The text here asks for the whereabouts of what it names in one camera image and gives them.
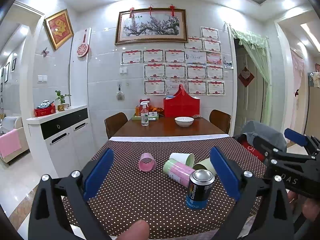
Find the right hand thumb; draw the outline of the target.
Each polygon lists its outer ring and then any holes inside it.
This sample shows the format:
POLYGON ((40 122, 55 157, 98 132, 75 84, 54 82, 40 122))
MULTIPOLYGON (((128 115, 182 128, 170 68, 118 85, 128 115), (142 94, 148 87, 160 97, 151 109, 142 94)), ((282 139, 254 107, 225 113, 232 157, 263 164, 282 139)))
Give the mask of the right hand thumb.
POLYGON ((304 196, 300 196, 293 191, 288 191, 287 196, 289 204, 293 210, 301 209, 304 217, 311 222, 314 222, 317 219, 317 217, 319 216, 318 201, 310 198, 305 198, 304 196))

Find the left hand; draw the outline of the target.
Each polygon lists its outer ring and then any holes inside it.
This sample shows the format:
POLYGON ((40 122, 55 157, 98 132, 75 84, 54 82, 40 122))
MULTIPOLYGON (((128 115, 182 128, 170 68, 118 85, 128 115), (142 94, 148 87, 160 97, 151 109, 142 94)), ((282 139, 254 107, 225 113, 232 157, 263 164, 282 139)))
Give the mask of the left hand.
POLYGON ((117 240, 148 240, 150 235, 149 224, 139 220, 131 225, 129 229, 120 234, 117 240))

